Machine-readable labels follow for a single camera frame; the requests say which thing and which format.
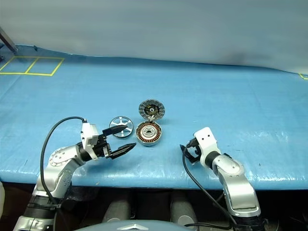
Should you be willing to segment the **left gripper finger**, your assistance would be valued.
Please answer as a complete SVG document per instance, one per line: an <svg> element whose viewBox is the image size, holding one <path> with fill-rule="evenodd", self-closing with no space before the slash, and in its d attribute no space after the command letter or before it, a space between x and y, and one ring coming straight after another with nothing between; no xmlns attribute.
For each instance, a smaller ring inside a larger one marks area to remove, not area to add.
<svg viewBox="0 0 308 231"><path fill-rule="evenodd" d="M109 135L114 135L114 134L118 134L120 133L121 131L123 131L124 129L127 128L127 125L117 125L117 126L113 126L113 127L110 127L110 128L107 128L107 129L104 129L102 131L103 135L105 137L109 136Z"/></svg>
<svg viewBox="0 0 308 231"><path fill-rule="evenodd" d="M110 152L106 158L116 159L120 156L123 156L127 154L130 150L132 150L136 146L136 143L128 143L121 147L119 147L117 150Z"/></svg>

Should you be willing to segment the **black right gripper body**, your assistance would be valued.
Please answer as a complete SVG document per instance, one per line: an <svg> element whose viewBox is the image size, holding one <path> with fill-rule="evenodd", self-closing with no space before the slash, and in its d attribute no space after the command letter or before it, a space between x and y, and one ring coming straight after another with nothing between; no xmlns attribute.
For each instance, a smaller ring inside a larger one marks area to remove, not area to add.
<svg viewBox="0 0 308 231"><path fill-rule="evenodd" d="M186 145L186 157L188 159L200 159L201 158L201 150L199 147L199 142L196 138L193 138Z"/></svg>

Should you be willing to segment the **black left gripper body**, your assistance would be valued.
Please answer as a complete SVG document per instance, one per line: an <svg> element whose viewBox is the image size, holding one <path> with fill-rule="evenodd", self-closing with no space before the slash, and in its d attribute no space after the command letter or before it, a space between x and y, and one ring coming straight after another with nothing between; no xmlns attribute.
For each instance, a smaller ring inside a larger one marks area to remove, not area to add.
<svg viewBox="0 0 308 231"><path fill-rule="evenodd" d="M92 148L97 157L111 158L112 151L109 143L107 142L107 137L102 135L98 136L97 143Z"/></svg>

